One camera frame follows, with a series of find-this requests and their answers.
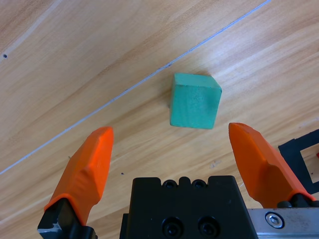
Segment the orange rubber pad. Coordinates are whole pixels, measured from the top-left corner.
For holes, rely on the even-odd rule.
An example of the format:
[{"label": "orange rubber pad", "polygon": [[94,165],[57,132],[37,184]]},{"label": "orange rubber pad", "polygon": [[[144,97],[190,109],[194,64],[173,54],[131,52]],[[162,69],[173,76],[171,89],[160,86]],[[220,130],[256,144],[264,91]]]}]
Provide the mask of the orange rubber pad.
[{"label": "orange rubber pad", "polygon": [[66,198],[80,223],[86,225],[92,207],[103,195],[109,174],[113,138],[111,127],[99,128],[88,136],[70,158],[44,210],[61,198]]},{"label": "orange rubber pad", "polygon": [[248,194],[264,208],[276,208],[296,193],[316,200],[258,131],[243,123],[230,123],[229,139]]}]

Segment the green foam cube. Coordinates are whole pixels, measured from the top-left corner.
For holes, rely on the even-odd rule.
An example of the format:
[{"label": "green foam cube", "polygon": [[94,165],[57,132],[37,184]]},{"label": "green foam cube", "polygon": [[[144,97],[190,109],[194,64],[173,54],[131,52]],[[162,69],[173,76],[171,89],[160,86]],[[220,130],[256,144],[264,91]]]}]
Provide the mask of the green foam cube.
[{"label": "green foam cube", "polygon": [[170,125],[214,127],[221,87],[211,76],[176,73],[170,103]]}]

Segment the black screw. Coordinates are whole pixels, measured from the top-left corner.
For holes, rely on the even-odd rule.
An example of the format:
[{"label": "black screw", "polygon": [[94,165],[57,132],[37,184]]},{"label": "black screw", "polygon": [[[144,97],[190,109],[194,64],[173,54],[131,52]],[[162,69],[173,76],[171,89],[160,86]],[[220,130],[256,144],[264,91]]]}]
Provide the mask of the black screw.
[{"label": "black screw", "polygon": [[200,180],[200,179],[197,179],[195,180],[192,185],[195,187],[195,188],[205,188],[207,186],[207,184],[203,181],[203,180]]},{"label": "black screw", "polygon": [[178,239],[183,234],[183,224],[178,218],[167,218],[163,222],[163,234],[168,239]]},{"label": "black screw", "polygon": [[163,183],[163,187],[174,188],[174,187],[177,187],[177,183],[174,180],[167,180]]},{"label": "black screw", "polygon": [[200,233],[206,238],[216,238],[219,235],[220,227],[213,217],[203,217],[198,222]]}]

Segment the wooden table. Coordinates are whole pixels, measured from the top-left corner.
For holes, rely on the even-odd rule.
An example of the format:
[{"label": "wooden table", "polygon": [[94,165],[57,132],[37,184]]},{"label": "wooden table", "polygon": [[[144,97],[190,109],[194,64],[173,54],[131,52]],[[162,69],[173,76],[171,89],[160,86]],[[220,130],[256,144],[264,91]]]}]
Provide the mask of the wooden table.
[{"label": "wooden table", "polygon": [[[274,147],[319,128],[319,1],[263,3],[0,2],[1,238],[40,238],[69,157],[104,125],[115,145],[88,223],[99,238],[119,237],[136,177],[234,175],[246,205],[260,207],[240,178],[228,123],[252,126]],[[169,125],[176,72],[222,87],[213,130]],[[319,160],[307,158],[318,179]]]}]

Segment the silver bolt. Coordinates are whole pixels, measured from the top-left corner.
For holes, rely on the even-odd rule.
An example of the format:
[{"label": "silver bolt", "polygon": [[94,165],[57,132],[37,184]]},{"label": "silver bolt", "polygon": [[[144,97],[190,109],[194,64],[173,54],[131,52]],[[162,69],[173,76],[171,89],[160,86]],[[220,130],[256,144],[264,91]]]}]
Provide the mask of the silver bolt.
[{"label": "silver bolt", "polygon": [[284,227],[284,222],[281,217],[275,213],[267,213],[266,214],[267,223],[273,228],[280,229]]}]

